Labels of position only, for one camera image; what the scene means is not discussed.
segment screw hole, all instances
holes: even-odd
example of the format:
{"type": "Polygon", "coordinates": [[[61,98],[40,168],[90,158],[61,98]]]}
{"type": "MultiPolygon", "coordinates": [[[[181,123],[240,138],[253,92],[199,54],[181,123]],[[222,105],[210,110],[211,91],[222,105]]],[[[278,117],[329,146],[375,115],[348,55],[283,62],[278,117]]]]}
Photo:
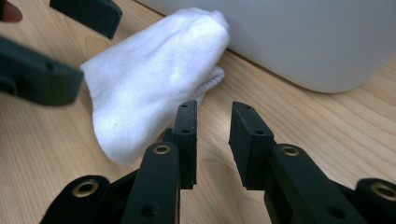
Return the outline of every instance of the screw hole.
{"type": "Polygon", "coordinates": [[[390,187],[382,184],[382,183],[374,183],[371,186],[371,190],[378,195],[379,197],[396,202],[396,190],[391,189],[390,187]]]}
{"type": "Polygon", "coordinates": [[[160,154],[160,155],[166,154],[170,151],[171,151],[171,148],[169,146],[165,146],[165,145],[157,146],[154,148],[154,153],[160,154]]]}
{"type": "Polygon", "coordinates": [[[299,154],[299,151],[294,147],[282,147],[281,149],[288,156],[297,156],[299,154]]]}
{"type": "Polygon", "coordinates": [[[85,198],[96,192],[98,188],[99,184],[94,179],[85,180],[73,189],[73,195],[78,198],[85,198]]]}
{"type": "Polygon", "coordinates": [[[341,209],[339,209],[337,207],[329,206],[326,208],[326,210],[328,213],[330,213],[332,216],[334,216],[338,219],[344,219],[347,216],[341,209]]]}
{"type": "Polygon", "coordinates": [[[158,207],[157,204],[155,203],[148,203],[145,206],[143,206],[142,210],[140,213],[142,214],[143,217],[156,217],[158,215],[160,208],[158,207]]]}

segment white sock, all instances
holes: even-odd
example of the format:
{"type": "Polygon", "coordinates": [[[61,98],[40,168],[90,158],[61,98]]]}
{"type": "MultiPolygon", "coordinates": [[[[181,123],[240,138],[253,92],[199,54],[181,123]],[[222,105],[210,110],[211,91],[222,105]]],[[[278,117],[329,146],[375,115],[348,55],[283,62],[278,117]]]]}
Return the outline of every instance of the white sock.
{"type": "Polygon", "coordinates": [[[129,164],[173,125],[177,107],[202,100],[224,77],[216,63],[230,41],[222,15],[182,9],[81,66],[102,150],[129,164]]]}

